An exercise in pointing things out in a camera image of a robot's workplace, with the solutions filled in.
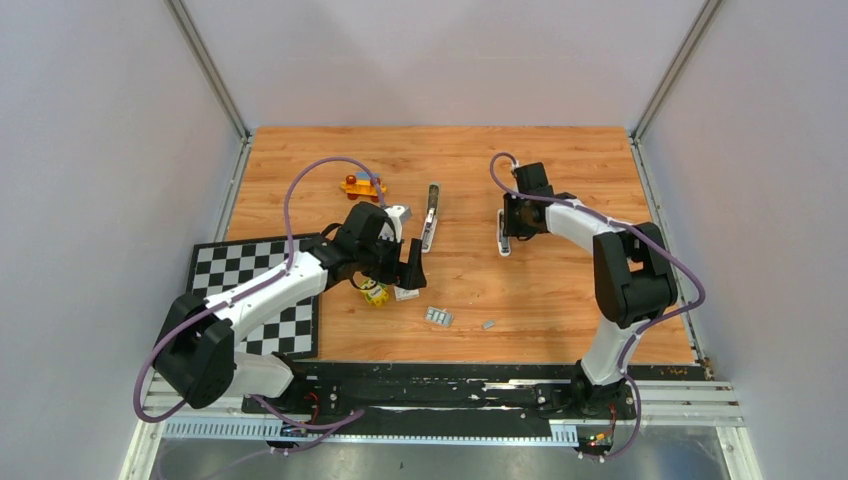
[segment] small gray block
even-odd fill
[[[427,307],[427,313],[424,315],[424,318],[443,327],[450,327],[450,324],[453,322],[452,313],[434,307]]]

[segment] floor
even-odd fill
[[[616,436],[630,435],[628,427],[618,430]],[[268,447],[243,440],[166,440],[160,447],[161,474],[169,480],[201,478],[260,450]],[[603,465],[555,447],[326,443],[288,458],[261,455],[215,478],[728,480],[730,475],[714,428],[655,427],[642,430],[627,455]]]
[[[367,305],[347,285],[329,290],[321,302],[319,358],[573,363],[588,350],[599,321],[591,256],[552,235],[513,242],[512,256],[498,255],[495,217],[503,200],[488,164],[501,150],[524,164],[544,162],[557,192],[573,193],[618,219],[650,220],[622,128],[260,128],[227,239],[284,234],[282,204],[289,184],[327,156],[352,156],[382,175],[387,202],[412,209],[407,244],[420,236],[427,186],[439,182],[438,229],[423,256],[428,287],[417,299],[381,308]],[[507,162],[497,171],[512,184]],[[292,197],[294,233],[344,220],[353,202],[339,185],[354,172],[349,164],[332,163],[304,177]],[[453,313],[450,328],[425,321],[428,306]],[[495,326],[484,330],[487,320]],[[691,363],[681,320],[647,332],[633,362]]]

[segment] yellow toy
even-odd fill
[[[389,301],[389,291],[382,283],[377,283],[374,280],[368,279],[365,283],[359,286],[362,290],[362,295],[365,296],[365,301],[369,305],[382,307]]]

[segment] metal corner post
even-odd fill
[[[221,79],[218,69],[215,68],[215,63],[212,61],[212,57],[209,55],[209,51],[206,49],[206,45],[200,37],[200,32],[197,31],[197,27],[195,27],[194,22],[192,21],[191,15],[185,6],[185,3],[183,0],[164,1],[165,5],[167,5],[168,9],[171,11],[174,21],[183,33],[183,37],[191,49],[191,52],[197,59],[200,69],[203,70],[203,74],[209,81],[209,86],[212,87],[212,91],[215,93],[215,96],[218,97],[221,108],[224,109],[224,113],[226,113],[227,118],[230,119],[230,123],[232,123],[236,134],[239,138],[241,138],[242,143],[246,143],[250,136],[250,129],[244,123],[244,119],[241,117],[238,108],[236,108],[236,104],[230,96],[229,91],[227,91],[227,87],[224,85],[224,81]]]
[[[651,123],[653,123],[657,112],[665,101],[666,96],[668,96],[672,87],[677,82],[680,73],[683,71],[683,68],[692,56],[692,52],[695,50],[695,47],[697,47],[698,42],[704,35],[704,32],[710,26],[710,23],[712,23],[715,13],[718,11],[722,2],[723,0],[704,1],[704,4],[701,6],[701,10],[698,12],[698,16],[695,17],[695,21],[692,23],[692,27],[689,29],[683,43],[674,55],[671,65],[669,65],[668,70],[666,70],[665,75],[663,75],[662,80],[660,80],[660,84],[654,91],[654,95],[648,102],[648,106],[645,107],[645,111],[639,118],[636,128],[634,128],[631,133],[631,137],[634,142],[641,143],[642,139],[645,137],[645,134],[651,127]]]

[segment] small white box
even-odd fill
[[[416,290],[404,290],[402,288],[394,287],[395,289],[395,300],[402,302],[404,300],[411,300],[413,298],[418,298],[420,292]]]

